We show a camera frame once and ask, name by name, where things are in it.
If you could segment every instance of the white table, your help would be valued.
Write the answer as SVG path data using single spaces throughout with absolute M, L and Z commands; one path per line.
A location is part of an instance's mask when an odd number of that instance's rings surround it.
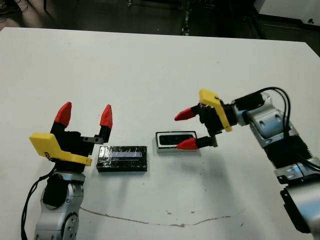
M 292 123 L 319 156 L 319 76 L 320 59 L 302 42 L 4 28 L 1 239 L 20 239 L 27 193 L 53 166 L 37 155 L 29 136 L 49 132 L 67 101 L 72 102 L 69 130 L 97 134 L 101 113 L 111 104 L 109 144 L 148 147 L 146 173 L 106 174 L 95 168 L 99 146 L 94 148 L 94 163 L 84 172 L 78 240 L 312 239 L 291 223 L 279 194 L 282 186 L 249 127 L 218 135 L 219 147 L 203 148 L 201 156 L 158 155 L 154 136 L 182 130 L 207 135 L 197 117 L 174 121 L 178 112 L 198 103 L 200 88 L 229 103 L 278 86 L 291 98 Z M 282 108 L 278 97 L 274 103 Z M 45 185 L 39 184 L 29 203 L 29 239 Z

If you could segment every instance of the black rectangular box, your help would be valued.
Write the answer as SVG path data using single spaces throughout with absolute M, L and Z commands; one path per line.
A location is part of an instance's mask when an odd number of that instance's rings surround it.
M 146 146 L 101 146 L 96 169 L 99 172 L 146 172 Z

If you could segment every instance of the small black device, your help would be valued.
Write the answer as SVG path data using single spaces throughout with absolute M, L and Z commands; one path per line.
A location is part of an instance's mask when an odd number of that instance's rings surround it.
M 99 172 L 146 172 L 146 146 L 101 146 L 96 164 Z
M 195 131 L 160 131 L 155 133 L 156 152 L 189 152 L 196 150 L 177 149 L 176 146 L 187 139 L 197 138 Z

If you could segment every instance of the black cable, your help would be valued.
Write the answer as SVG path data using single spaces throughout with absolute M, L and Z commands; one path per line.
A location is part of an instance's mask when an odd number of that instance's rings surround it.
M 35 190 L 38 187 L 38 183 L 41 182 L 42 180 L 47 179 L 48 177 L 50 177 L 52 175 L 52 173 L 54 172 L 55 167 L 53 167 L 53 169 L 46 175 L 39 177 L 39 179 L 32 185 L 28 196 L 26 197 L 26 201 L 22 210 L 22 216 L 21 216 L 21 239 L 22 240 L 28 240 L 27 235 L 26 235 L 26 231 L 25 231 L 25 224 L 26 224 L 26 219 L 27 219 L 27 210 L 28 210 L 28 203 L 30 200 L 31 195 L 35 192 Z
M 265 92 L 267 90 L 273 90 L 273 91 L 275 91 L 277 93 L 279 93 L 278 91 L 280 91 L 285 95 L 285 98 L 287 100 L 287 108 L 288 109 L 286 108 L 286 101 L 284 101 L 284 107 L 285 107 L 285 110 L 287 110 L 287 115 L 285 116 L 286 113 L 284 112 L 283 118 L 284 119 L 286 118 L 285 119 L 286 121 L 285 121 L 285 126 L 284 126 L 284 129 L 283 129 L 283 134 L 284 134 L 285 138 L 289 137 L 289 129 L 290 129 L 289 124 L 290 124 L 290 114 L 291 114 L 291 103 L 290 103 L 289 96 L 288 96 L 288 94 L 286 93 L 285 90 L 283 90 L 282 88 L 277 87 L 277 86 L 270 86 L 270 87 L 262 88 L 262 89 L 256 91 L 255 94 L 260 94 L 260 93 Z
M 277 89 L 275 89 L 274 91 L 276 91 L 278 94 L 281 95 L 283 102 L 284 102 L 284 112 L 283 112 L 283 118 L 282 118 L 282 128 L 283 128 L 283 132 L 285 132 L 286 129 L 286 114 L 287 114 L 287 101 L 285 99 L 285 96 Z
M 299 153 L 296 154 L 299 159 L 300 159 L 300 162 L 302 162 L 303 164 L 305 165 L 308 165 L 310 168 L 312 168 L 313 170 L 317 171 L 317 172 L 320 172 L 320 166 L 319 165 L 316 165 L 312 162 L 309 162 L 307 159 L 305 159 L 304 157 L 302 157 Z
M 21 13 L 25 13 L 29 8 L 29 4 L 28 4 L 27 0 L 24 0 L 24 3 L 26 4 L 26 7 L 23 10 L 21 10 Z
M 7 19 L 8 19 L 7 17 L 1 18 L 1 19 L 0 19 L 0 24 L 1 24 L 1 23 L 4 23 L 5 21 L 7 21 Z

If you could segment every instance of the brown stain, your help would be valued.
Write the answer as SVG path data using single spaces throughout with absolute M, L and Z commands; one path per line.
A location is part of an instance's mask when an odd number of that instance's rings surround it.
M 183 224 L 183 223 L 181 223 L 180 225 L 178 225 L 178 224 L 171 224 L 170 227 L 184 228 L 184 227 L 186 227 L 186 225 Z
M 82 209 L 83 211 L 86 211 L 88 213 L 91 213 L 91 214 L 95 214 L 95 215 L 99 215 L 99 216 L 103 216 L 103 217 L 107 217 L 107 218 L 111 218 L 111 219 L 125 220 L 125 221 L 139 223 L 139 224 L 149 224 L 149 222 L 145 222 L 145 221 L 138 221 L 138 220 L 133 220 L 133 219 L 129 219 L 129 218 L 123 218 L 123 217 L 119 217 L 119 216 L 111 216 L 111 215 L 108 215 L 108 214 L 102 214 L 100 212 L 91 211 L 91 210 L 85 209 L 83 207 L 80 207 L 80 209 Z
M 214 217 L 214 218 L 208 218 L 208 219 L 205 219 L 203 221 L 199 221 L 197 223 L 194 223 L 194 224 L 184 224 L 184 223 L 181 223 L 181 224 L 160 224 L 160 223 L 152 223 L 152 222 L 145 222 L 145 221 L 138 221 L 138 220 L 134 220 L 134 219 L 129 219 L 129 218 L 124 218 L 124 217 L 119 217 L 119 216 L 111 216 L 111 215 L 108 215 L 108 214 L 102 214 L 102 213 L 99 213 L 99 212 L 95 212 L 95 211 L 91 211 L 91 210 L 88 210 L 88 209 L 85 209 L 83 207 L 80 207 L 81 210 L 85 211 L 85 212 L 88 212 L 88 213 L 91 213 L 91 214 L 95 214 L 95 215 L 98 215 L 98 216 L 102 216 L 102 217 L 107 217 L 107 218 L 111 218 L 111 219 L 118 219 L 118 220 L 124 220 L 124 221 L 128 221 L 128 222 L 134 222 L 134 223 L 138 223 L 138 224 L 150 224 L 150 225 L 155 225 L 155 226 L 163 226 L 163 227 L 177 227 L 177 228 L 185 228 L 186 226 L 196 226 L 196 225 L 199 225 L 199 224 L 202 224 L 202 223 L 205 223 L 205 222 L 209 222 L 209 221 L 214 221 L 214 220 L 219 220 L 219 219 L 228 219 L 228 218 L 232 218 L 232 217 L 236 217 L 238 216 L 239 214 L 241 214 L 242 212 L 244 212 L 246 210 L 243 209 L 241 210 L 240 212 L 238 212 L 236 215 L 233 215 L 233 216 L 221 216 L 221 217 Z
M 196 225 L 198 225 L 198 224 L 202 224 L 202 223 L 205 223 L 205 222 L 208 222 L 208 221 L 212 221 L 212 220 L 227 219 L 227 218 L 231 218 L 231 216 L 221 216 L 221 217 L 209 218 L 209 219 L 206 219 L 206 220 L 197 222 L 197 223 L 195 223 L 195 224 L 192 224 L 192 226 L 196 226 Z

